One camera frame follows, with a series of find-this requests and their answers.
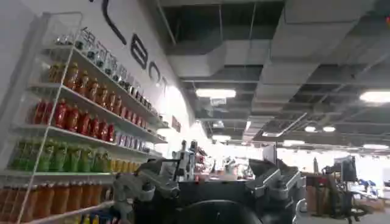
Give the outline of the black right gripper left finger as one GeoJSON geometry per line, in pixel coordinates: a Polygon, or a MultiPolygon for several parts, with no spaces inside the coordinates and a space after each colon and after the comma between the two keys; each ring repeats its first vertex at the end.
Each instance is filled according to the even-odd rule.
{"type": "Polygon", "coordinates": [[[176,182],[179,159],[151,159],[134,173],[119,173],[113,182],[113,208],[121,220],[133,220],[135,209],[129,200],[151,202],[156,193],[164,198],[177,198],[176,182]]]}

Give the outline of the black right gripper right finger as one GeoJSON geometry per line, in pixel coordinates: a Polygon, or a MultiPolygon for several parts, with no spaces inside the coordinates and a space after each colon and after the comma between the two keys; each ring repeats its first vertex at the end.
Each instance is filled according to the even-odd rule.
{"type": "Polygon", "coordinates": [[[306,178],[297,167],[287,166],[277,159],[274,164],[268,160],[250,159],[249,167],[255,175],[254,180],[245,183],[246,189],[256,197],[264,195],[275,200],[300,201],[305,198],[306,178]]]}

